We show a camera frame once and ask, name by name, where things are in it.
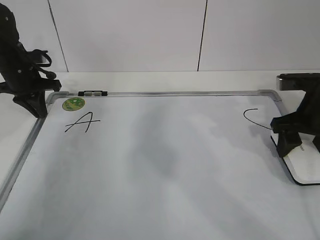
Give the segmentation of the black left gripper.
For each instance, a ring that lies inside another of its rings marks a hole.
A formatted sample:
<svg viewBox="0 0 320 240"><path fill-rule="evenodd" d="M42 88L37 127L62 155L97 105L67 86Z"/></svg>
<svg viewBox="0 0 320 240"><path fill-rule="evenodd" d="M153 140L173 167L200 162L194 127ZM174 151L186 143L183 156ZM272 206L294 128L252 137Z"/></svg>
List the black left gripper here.
<svg viewBox="0 0 320 240"><path fill-rule="evenodd" d="M49 63L37 64L31 59L31 52L11 47L0 49L0 74L4 79L0 92L15 95L13 102L35 118L45 118L48 111L44 91L58 92L62 85L54 72L44 70L52 64L48 53L44 56Z"/></svg>

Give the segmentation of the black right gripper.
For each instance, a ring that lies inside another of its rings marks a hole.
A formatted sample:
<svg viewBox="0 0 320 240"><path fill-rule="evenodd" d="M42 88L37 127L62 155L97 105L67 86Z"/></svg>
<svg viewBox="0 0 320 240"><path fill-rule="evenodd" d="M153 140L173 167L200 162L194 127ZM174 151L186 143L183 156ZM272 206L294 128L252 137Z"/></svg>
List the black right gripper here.
<svg viewBox="0 0 320 240"><path fill-rule="evenodd" d="M276 150L281 158L302 144L299 133L320 134L320 84L304 92L296 111L271 121L272 131L278 134Z"/></svg>

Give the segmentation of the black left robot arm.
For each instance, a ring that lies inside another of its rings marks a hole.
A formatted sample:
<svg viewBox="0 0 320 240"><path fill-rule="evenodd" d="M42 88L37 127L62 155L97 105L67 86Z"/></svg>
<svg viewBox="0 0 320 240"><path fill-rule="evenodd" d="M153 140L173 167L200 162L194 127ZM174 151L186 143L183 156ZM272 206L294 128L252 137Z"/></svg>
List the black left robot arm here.
<svg viewBox="0 0 320 240"><path fill-rule="evenodd" d="M58 92L62 87L57 75L44 69L51 65L47 50L24 48L13 12L1 4L0 74L4 81L0 83L0 92L13 95L13 102L35 118L45 118L48 114L45 92Z"/></svg>

